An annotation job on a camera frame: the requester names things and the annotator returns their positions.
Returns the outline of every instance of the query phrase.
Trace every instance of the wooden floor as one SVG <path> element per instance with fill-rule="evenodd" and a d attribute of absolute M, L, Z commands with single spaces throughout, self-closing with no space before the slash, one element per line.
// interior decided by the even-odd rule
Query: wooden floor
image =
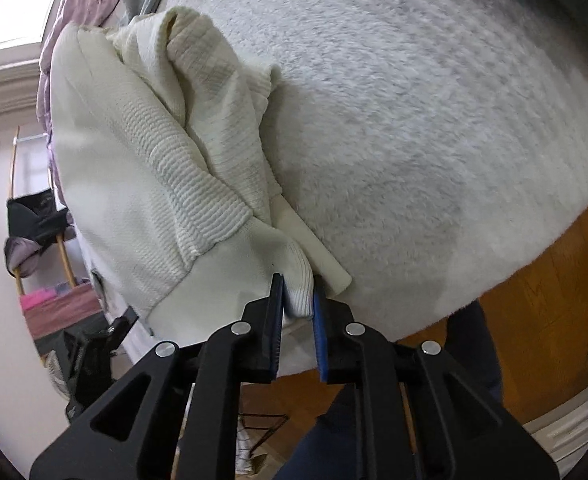
<path fill-rule="evenodd" d="M 504 404 L 521 422 L 557 407 L 588 386 L 588 209 L 531 265 L 484 294 L 481 304 L 498 349 Z M 410 336 L 443 343 L 444 322 Z M 244 388 L 243 409 L 286 413 L 290 421 L 270 440 L 287 458 L 338 388 L 316 372 Z"/>

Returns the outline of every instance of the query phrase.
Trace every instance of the pink blanket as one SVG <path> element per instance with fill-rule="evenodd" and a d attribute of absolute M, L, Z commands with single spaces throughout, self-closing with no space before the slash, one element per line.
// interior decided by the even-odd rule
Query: pink blanket
<path fill-rule="evenodd" d="M 40 53 L 40 79 L 36 100 L 36 117 L 39 123 L 48 133 L 48 153 L 50 167 L 61 196 L 58 171 L 52 153 L 52 120 L 50 118 L 50 67 L 52 65 L 52 52 L 58 36 L 63 28 L 70 22 L 79 25 L 101 25 L 116 7 L 119 0 L 61 0 L 56 13 L 56 21 L 48 34 L 43 50 Z"/>

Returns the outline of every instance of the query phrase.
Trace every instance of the white wall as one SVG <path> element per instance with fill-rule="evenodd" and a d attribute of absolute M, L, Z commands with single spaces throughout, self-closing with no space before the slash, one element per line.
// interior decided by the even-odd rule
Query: white wall
<path fill-rule="evenodd" d="M 36 122 L 21 135 L 40 132 Z M 14 128 L 0 131 L 0 448 L 25 476 L 34 459 L 67 427 L 65 401 L 50 385 L 19 307 L 13 278 L 5 269 L 8 172 Z M 15 194 L 47 187 L 44 140 L 20 144 Z M 69 242 L 72 267 L 84 272 L 78 247 Z M 56 247 L 44 255 L 36 275 L 24 280 L 26 290 L 64 281 Z"/>

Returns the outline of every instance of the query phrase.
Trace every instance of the metal rivet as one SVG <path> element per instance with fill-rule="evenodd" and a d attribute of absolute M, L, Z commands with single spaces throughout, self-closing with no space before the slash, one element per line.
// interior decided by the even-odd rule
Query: metal rivet
<path fill-rule="evenodd" d="M 246 321 L 237 321 L 232 325 L 232 333 L 236 335 L 247 334 L 251 329 L 251 325 Z"/>
<path fill-rule="evenodd" d="M 440 354 L 440 345 L 436 341 L 425 341 L 421 345 L 421 350 L 427 355 L 438 355 Z"/>
<path fill-rule="evenodd" d="M 349 335 L 363 335 L 365 334 L 365 327 L 360 323 L 350 323 L 345 327 L 345 331 Z"/>
<path fill-rule="evenodd" d="M 156 355 L 158 355 L 159 357 L 168 357 L 172 355 L 175 350 L 176 346 L 174 346 L 173 343 L 165 342 L 157 345 L 156 350 L 154 351 L 156 352 Z"/>

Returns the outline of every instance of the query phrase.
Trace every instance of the cream knit garment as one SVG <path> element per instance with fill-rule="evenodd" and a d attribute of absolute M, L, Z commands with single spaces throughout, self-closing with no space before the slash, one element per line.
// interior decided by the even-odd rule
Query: cream knit garment
<path fill-rule="evenodd" d="M 180 319 L 179 344 L 238 319 L 273 272 L 290 312 L 311 315 L 312 270 L 272 227 L 282 197 L 258 134 L 276 76 L 239 62 L 208 17 L 181 7 L 119 29 L 68 25 L 56 44 L 69 208 L 104 279 L 144 317 L 163 303 L 159 322 L 171 332 Z M 349 277 L 339 282 L 336 292 Z"/>

